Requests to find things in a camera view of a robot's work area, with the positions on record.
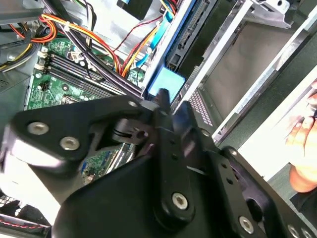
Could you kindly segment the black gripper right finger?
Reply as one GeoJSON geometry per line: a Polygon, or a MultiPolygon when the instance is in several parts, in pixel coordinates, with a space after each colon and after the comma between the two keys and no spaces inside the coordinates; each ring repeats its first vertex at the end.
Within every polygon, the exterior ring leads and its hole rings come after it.
{"type": "Polygon", "coordinates": [[[216,147],[184,102],[174,115],[187,166],[202,174],[201,189],[224,238],[313,238],[314,232],[233,147],[216,147]]]}

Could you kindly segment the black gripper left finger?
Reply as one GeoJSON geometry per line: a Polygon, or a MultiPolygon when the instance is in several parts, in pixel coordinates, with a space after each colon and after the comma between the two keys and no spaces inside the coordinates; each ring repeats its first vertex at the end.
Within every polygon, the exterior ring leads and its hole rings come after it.
{"type": "Polygon", "coordinates": [[[85,187],[85,158],[121,143],[136,146],[133,162],[153,162],[155,210],[190,222],[192,190],[166,89],[153,102],[121,95],[17,113],[4,130],[1,188],[55,222],[67,198],[85,187]]]}

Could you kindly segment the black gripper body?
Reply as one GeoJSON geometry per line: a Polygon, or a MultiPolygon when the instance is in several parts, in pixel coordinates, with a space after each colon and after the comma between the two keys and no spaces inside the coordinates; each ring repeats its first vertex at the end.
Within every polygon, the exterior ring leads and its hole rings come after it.
{"type": "Polygon", "coordinates": [[[56,217],[54,238],[223,238],[201,189],[202,174],[188,170],[194,208],[190,222],[155,210],[153,162],[133,162],[73,193],[56,217]]]}

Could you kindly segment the person hand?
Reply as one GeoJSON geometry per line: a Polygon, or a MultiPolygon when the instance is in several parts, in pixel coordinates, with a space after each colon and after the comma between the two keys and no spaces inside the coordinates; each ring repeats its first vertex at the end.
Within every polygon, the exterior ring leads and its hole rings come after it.
{"type": "Polygon", "coordinates": [[[297,123],[286,140],[290,159],[290,184],[299,193],[317,187],[317,119],[306,117],[297,123]]]}

